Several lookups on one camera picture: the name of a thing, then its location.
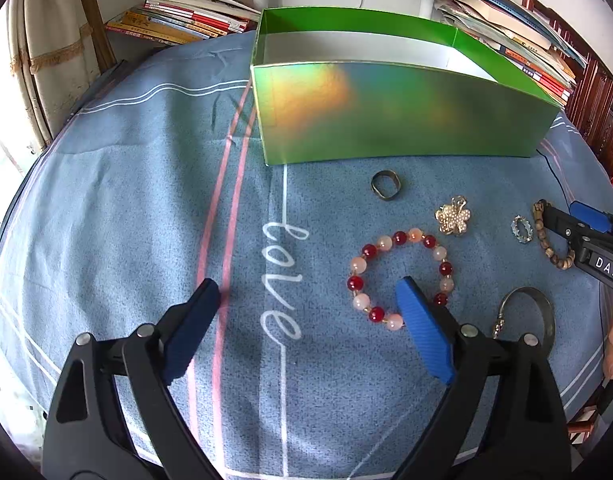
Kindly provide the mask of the left stack of books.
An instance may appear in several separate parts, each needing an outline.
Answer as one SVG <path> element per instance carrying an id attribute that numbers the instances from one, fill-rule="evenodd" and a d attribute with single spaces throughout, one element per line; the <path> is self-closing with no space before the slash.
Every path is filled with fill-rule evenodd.
<path id="1" fill-rule="evenodd" d="M 260 17 L 236 0 L 144 0 L 111 18 L 105 29 L 173 47 L 248 32 Z"/>

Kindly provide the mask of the dark wooden headboard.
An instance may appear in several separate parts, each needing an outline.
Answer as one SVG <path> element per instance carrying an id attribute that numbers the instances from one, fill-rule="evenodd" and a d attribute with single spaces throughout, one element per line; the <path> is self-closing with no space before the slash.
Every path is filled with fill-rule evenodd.
<path id="1" fill-rule="evenodd" d="M 582 36 L 553 9 L 538 0 L 522 0 L 529 11 L 545 18 L 549 25 L 586 58 L 582 68 L 564 55 L 575 75 L 576 87 L 565 114 L 582 133 L 603 168 L 613 177 L 613 75 L 595 50 Z"/>

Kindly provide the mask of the stack of books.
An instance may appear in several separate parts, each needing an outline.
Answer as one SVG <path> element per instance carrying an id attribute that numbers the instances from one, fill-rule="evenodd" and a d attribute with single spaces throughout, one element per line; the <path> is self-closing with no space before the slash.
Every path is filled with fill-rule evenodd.
<path id="1" fill-rule="evenodd" d="M 248 32 L 260 17 L 236 0 L 144 0 L 111 18 L 105 29 L 173 47 Z"/>
<path id="2" fill-rule="evenodd" d="M 536 12 L 512 0 L 434 0 L 442 21 L 486 44 L 566 107 L 576 87 L 572 63 L 587 61 Z"/>

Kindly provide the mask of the right stack of books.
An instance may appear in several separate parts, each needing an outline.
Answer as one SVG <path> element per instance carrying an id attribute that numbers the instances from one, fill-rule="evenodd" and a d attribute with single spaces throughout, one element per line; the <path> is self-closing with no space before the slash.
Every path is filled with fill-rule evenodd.
<path id="1" fill-rule="evenodd" d="M 566 107 L 576 87 L 572 63 L 587 61 L 536 12 L 512 0 L 434 0 L 442 21 L 486 44 Z"/>

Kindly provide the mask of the gold flower brooch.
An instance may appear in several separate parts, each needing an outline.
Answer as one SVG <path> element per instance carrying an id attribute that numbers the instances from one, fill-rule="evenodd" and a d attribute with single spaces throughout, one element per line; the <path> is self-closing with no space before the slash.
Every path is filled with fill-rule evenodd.
<path id="1" fill-rule="evenodd" d="M 439 225 L 439 232 L 444 235 L 462 236 L 468 230 L 471 211 L 467 207 L 468 200 L 463 195 L 451 198 L 448 204 L 442 205 L 434 214 Z"/>

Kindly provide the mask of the beige curtain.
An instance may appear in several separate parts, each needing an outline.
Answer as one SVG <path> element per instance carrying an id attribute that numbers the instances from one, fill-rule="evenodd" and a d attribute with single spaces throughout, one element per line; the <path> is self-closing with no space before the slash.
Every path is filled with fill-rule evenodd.
<path id="1" fill-rule="evenodd" d="M 98 0 L 7 0 L 10 68 L 47 148 L 76 102 L 116 64 Z"/>

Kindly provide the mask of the green cardboard box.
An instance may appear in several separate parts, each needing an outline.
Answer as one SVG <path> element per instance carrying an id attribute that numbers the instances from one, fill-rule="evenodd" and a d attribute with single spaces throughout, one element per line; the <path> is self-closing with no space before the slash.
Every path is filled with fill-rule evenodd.
<path id="1" fill-rule="evenodd" d="M 530 156 L 557 103 L 460 29 L 335 6 L 263 11 L 251 78 L 268 165 Z"/>

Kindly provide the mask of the silver bangle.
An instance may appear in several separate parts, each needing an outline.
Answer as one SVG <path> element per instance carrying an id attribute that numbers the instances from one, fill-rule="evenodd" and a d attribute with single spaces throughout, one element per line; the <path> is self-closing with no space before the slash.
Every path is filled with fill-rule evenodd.
<path id="1" fill-rule="evenodd" d="M 498 339 L 506 326 L 507 313 L 510 321 L 517 323 L 511 332 L 520 333 L 521 328 L 531 330 L 535 344 L 540 344 L 548 358 L 556 338 L 555 308 L 539 289 L 530 286 L 517 287 L 503 297 L 497 309 L 492 327 L 492 337 Z"/>

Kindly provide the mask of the blue striped bed sheet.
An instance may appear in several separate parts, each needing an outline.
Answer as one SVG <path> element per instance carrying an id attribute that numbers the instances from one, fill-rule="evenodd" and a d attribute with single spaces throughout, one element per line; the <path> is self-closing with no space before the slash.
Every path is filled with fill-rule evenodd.
<path id="1" fill-rule="evenodd" d="M 555 308 L 550 365 L 568 414 L 602 378 L 613 299 L 519 243 L 537 200 L 613 212 L 613 188 L 558 116 L 529 158 L 401 157 L 267 166 L 251 35 L 164 50 L 99 79 L 26 177 L 0 233 L 0 352 L 48 408 L 75 338 L 130 334 L 203 278 L 225 309 L 172 396 L 237 479 L 385 479 L 441 399 L 405 330 L 357 311 L 361 248 L 435 233 L 453 196 L 472 217 L 443 246 L 448 309 L 489 330 L 512 289 Z"/>

